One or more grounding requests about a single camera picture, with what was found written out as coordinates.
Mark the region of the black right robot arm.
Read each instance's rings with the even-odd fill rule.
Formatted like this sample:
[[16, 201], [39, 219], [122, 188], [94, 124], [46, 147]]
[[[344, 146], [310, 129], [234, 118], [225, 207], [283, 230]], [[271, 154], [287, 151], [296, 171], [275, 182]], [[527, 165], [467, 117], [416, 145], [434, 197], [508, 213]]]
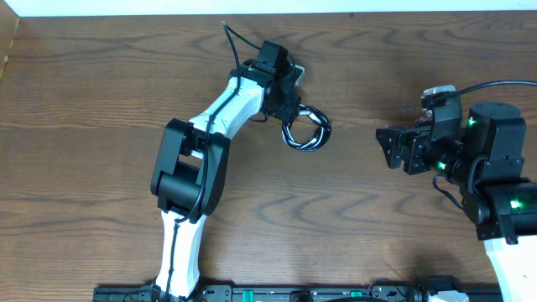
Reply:
[[501, 102], [457, 102], [432, 110], [417, 128], [375, 133], [390, 169], [413, 175], [434, 170], [456, 185], [457, 207], [474, 224], [505, 301], [536, 299], [536, 184], [522, 175], [526, 123]]

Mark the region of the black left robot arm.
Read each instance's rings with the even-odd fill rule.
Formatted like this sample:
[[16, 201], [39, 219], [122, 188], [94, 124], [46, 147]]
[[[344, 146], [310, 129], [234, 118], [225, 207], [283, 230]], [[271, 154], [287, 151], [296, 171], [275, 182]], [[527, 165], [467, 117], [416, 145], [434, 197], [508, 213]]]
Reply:
[[166, 125], [150, 183], [164, 223], [154, 301], [184, 301], [194, 292], [203, 226], [222, 197], [232, 138], [259, 112], [292, 122], [300, 104], [293, 90], [304, 73], [284, 46], [266, 40], [257, 58], [230, 72], [227, 87], [205, 111]]

